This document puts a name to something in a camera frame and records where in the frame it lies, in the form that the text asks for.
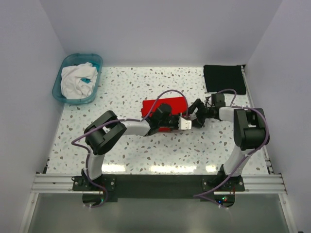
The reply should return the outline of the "red t shirt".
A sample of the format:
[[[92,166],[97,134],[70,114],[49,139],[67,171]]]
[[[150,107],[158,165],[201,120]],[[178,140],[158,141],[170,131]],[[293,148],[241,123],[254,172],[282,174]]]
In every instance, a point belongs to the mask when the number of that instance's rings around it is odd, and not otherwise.
[[[184,117],[188,106],[183,97],[159,99],[155,105],[153,105],[154,102],[155,100],[144,100],[142,102],[141,116],[143,118],[147,116],[146,121],[151,128],[147,133],[148,135],[159,132],[170,132],[159,131],[156,127],[157,123],[169,115],[180,115]]]

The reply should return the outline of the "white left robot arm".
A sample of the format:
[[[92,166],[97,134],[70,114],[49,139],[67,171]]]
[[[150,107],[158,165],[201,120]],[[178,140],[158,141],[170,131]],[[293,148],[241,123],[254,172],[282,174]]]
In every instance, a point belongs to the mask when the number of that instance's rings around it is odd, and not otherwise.
[[[188,127],[182,114],[172,114],[169,104],[163,103],[142,120],[118,119],[113,111],[105,112],[85,130],[85,142],[91,149],[88,153],[85,175],[95,180],[102,175],[104,155],[124,135],[151,136],[161,129],[184,130]]]

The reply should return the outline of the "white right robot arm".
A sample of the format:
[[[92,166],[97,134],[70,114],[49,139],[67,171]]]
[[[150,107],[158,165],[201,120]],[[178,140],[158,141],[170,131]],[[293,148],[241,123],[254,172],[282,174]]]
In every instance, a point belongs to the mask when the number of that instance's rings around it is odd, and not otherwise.
[[[217,119],[233,123],[234,149],[222,165],[226,176],[238,177],[250,157],[265,146],[269,140],[269,129],[261,108],[227,106],[223,93],[212,94],[205,101],[196,99],[186,115],[194,114],[192,126],[202,128],[206,119]]]

